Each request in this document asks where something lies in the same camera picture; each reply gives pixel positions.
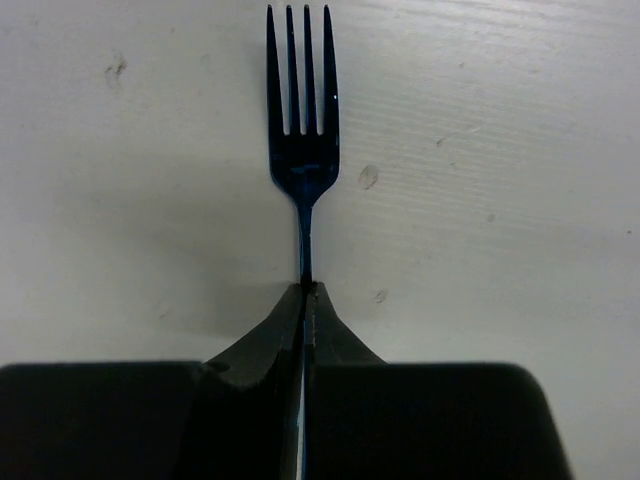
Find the blue metal fork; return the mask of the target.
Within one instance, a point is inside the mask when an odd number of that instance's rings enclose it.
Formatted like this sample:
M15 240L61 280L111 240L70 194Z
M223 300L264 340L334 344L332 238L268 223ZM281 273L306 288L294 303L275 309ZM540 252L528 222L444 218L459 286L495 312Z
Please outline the blue metal fork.
M313 282L312 212L321 196L336 182L340 170L339 93L331 13L323 9L323 115L317 124L311 14L304 7L305 112L301 115L293 11L286 7L289 129L284 129L277 37L273 7L266 15L266 98L269 167L273 182L292 201L297 212L300 312L295 315L293 359L292 443L286 447L287 479L304 479L307 463L306 383L308 352L313 339L316 294Z

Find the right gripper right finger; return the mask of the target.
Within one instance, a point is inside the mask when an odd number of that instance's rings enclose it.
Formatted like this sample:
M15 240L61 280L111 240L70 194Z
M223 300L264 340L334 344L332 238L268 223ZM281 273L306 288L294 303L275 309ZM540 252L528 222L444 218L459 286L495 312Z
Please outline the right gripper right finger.
M360 476L370 451L375 402L370 375L385 362L339 318L326 286L314 283L305 308L305 477Z

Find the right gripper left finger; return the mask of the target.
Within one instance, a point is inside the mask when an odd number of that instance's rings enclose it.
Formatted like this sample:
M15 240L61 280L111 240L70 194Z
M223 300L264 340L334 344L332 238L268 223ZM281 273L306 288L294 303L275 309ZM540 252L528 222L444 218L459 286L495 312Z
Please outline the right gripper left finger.
M301 406L305 289L287 287L257 326L207 365L230 389L222 414L238 479L294 479Z

